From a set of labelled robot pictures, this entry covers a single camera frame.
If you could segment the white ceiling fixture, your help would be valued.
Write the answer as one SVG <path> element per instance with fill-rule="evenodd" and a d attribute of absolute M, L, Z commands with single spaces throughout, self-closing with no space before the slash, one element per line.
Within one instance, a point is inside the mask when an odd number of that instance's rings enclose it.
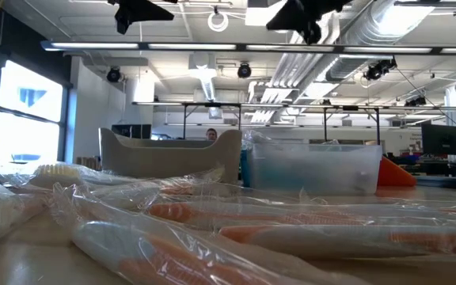
<path fill-rule="evenodd" d="M 245 24 L 265 26 L 283 7 L 287 0 L 247 0 Z"/>

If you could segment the long ceiling light bar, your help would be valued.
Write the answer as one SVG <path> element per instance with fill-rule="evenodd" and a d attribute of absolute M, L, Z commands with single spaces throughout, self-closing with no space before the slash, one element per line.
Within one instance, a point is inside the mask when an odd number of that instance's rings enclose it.
<path fill-rule="evenodd" d="M 42 41 L 46 51 L 229 51 L 263 53 L 317 53 L 338 55 L 456 56 L 456 47 L 340 44 L 209 44 L 149 42 L 55 42 Z"/>

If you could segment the white ceiling vent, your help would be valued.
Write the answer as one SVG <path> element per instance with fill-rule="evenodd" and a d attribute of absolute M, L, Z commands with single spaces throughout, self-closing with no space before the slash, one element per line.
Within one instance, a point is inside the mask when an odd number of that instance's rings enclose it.
<path fill-rule="evenodd" d="M 213 79 L 217 76 L 215 56 L 206 51 L 194 51 L 189 56 L 188 72 L 192 78 L 200 81 L 207 101 L 215 100 L 215 86 Z"/>

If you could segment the black computer monitor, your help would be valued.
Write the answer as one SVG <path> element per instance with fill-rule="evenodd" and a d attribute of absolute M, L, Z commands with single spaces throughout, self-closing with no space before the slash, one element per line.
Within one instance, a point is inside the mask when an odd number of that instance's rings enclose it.
<path fill-rule="evenodd" d="M 425 154 L 456 155 L 455 126 L 424 124 L 421 135 Z"/>
<path fill-rule="evenodd" d="M 111 130 L 117 134 L 133 139 L 150 139 L 151 124 L 113 124 Z"/>

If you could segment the beige plastic bin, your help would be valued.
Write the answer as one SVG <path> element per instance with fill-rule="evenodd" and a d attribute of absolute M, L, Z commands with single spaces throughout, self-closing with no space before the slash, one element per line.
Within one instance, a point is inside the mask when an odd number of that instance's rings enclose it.
<path fill-rule="evenodd" d="M 239 130 L 224 131 L 215 141 L 131 139 L 108 128 L 99 130 L 101 166 L 120 176 L 180 177 L 218 167 L 220 181 L 238 181 L 241 156 Z"/>

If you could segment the window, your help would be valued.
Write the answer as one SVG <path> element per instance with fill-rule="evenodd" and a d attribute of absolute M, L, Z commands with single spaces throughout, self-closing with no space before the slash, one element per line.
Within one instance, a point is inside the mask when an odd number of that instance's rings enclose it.
<path fill-rule="evenodd" d="M 0 66 L 0 161 L 63 158 L 67 88 L 7 60 Z"/>

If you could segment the clear plastic bin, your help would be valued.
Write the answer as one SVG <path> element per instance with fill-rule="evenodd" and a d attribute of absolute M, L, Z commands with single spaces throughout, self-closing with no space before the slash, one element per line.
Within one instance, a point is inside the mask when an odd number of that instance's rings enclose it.
<path fill-rule="evenodd" d="M 314 194 L 374 193 L 379 145 L 256 143 L 247 152 L 249 186 Z"/>

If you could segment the teal plastic bin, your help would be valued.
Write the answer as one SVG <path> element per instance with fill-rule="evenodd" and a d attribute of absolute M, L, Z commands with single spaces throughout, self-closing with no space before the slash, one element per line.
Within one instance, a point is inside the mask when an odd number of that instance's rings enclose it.
<path fill-rule="evenodd" d="M 250 187 L 250 167 L 249 167 L 249 150 L 241 151 L 240 158 L 240 171 L 241 171 L 241 180 L 245 188 Z"/>

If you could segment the orange cloth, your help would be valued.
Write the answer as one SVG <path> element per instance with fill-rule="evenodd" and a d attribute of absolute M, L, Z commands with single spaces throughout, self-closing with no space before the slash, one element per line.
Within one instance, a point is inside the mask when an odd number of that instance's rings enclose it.
<path fill-rule="evenodd" d="M 399 165 L 382 157 L 378 171 L 378 186 L 413 187 L 416 178 L 402 169 Z"/>

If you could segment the silver ventilation duct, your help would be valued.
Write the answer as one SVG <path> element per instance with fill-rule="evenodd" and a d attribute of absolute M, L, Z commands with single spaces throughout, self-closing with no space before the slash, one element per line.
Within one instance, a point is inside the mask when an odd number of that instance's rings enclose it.
<path fill-rule="evenodd" d="M 392 45 L 415 29 L 435 7 L 396 6 L 394 3 L 421 0 L 377 0 L 341 35 L 342 45 Z M 368 59 L 338 57 L 325 72 L 327 82 L 341 82 L 350 77 Z"/>

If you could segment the black workbench frame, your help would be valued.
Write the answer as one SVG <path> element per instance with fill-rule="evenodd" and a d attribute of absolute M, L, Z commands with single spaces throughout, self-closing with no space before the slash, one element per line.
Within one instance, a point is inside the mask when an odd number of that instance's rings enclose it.
<path fill-rule="evenodd" d="M 344 126 L 341 113 L 309 113 L 293 117 L 288 123 L 252 123 L 253 112 L 233 106 L 221 110 L 221 119 L 211 119 L 204 106 L 130 104 L 126 107 L 127 114 L 134 111 L 140 115 L 142 124 L 151 125 L 152 134 L 170 138 L 204 140 L 207 129 L 213 128 L 218 134 L 232 129 L 254 130 L 271 139 L 303 143 L 333 139 L 375 143 L 379 139 L 388 148 L 405 147 L 422 139 L 420 125 L 394 127 L 386 114 L 380 115 L 379 123 L 375 114 L 347 114 L 351 125 Z"/>

